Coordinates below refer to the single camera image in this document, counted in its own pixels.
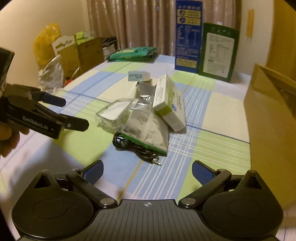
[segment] cardboard box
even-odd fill
[[[65,77],[71,77],[78,67],[80,67],[79,74],[83,74],[104,62],[100,38],[79,45],[73,44],[60,50],[59,54],[62,56],[61,64]]]
[[[198,74],[229,83],[234,69],[238,42],[239,30],[204,23]]]
[[[102,43],[95,38],[77,45],[81,74],[104,62]]]
[[[244,99],[251,169],[256,170],[284,211],[296,203],[296,82],[255,65]],[[296,225],[284,217],[282,226]]]
[[[77,45],[73,44],[58,52],[61,55],[61,65],[64,70],[64,77],[70,78],[75,70],[80,67]]]
[[[202,36],[202,2],[176,1],[175,69],[198,73]]]
[[[182,92],[167,74],[158,80],[152,108],[174,131],[186,127]]]
[[[77,39],[76,40],[76,43],[77,44],[82,44],[82,43],[85,43],[85,42],[87,42],[87,41],[89,41],[89,40],[91,40],[92,38],[85,38],[85,39]]]

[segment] plaid tablecloth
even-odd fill
[[[95,113],[108,103],[134,97],[134,82],[127,81],[130,70],[145,70],[151,77],[168,74],[183,92],[186,134],[170,134],[169,152],[162,166],[140,160],[132,152],[117,151],[113,135],[97,127]],[[67,100],[65,107],[49,106],[55,112],[88,119],[85,132],[65,130],[58,140],[31,131],[21,136],[18,147],[0,160],[1,208],[14,236],[11,209],[41,169],[64,173],[82,168],[97,159],[104,174],[95,184],[108,195],[120,199],[176,199],[201,186],[191,173],[194,160],[213,169],[226,168],[233,174],[250,169],[250,149],[244,112],[250,76],[234,73],[226,83],[193,73],[174,70],[174,57],[160,55],[154,63],[102,63],[57,93]],[[279,238],[284,240],[284,230]]]

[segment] green bag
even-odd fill
[[[153,47],[135,47],[119,50],[106,59],[109,61],[148,61],[157,55],[157,49]]]

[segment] beige curtain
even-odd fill
[[[237,2],[203,0],[204,22],[239,28]],[[98,36],[116,36],[118,47],[151,46],[175,54],[176,0],[87,0],[90,28]]]

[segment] hand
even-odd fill
[[[20,132],[27,135],[29,133],[29,129],[23,127]],[[3,157],[6,157],[12,151],[12,149],[17,147],[20,141],[20,133],[12,133],[11,127],[0,121],[0,140],[3,141],[2,153],[0,154]]]

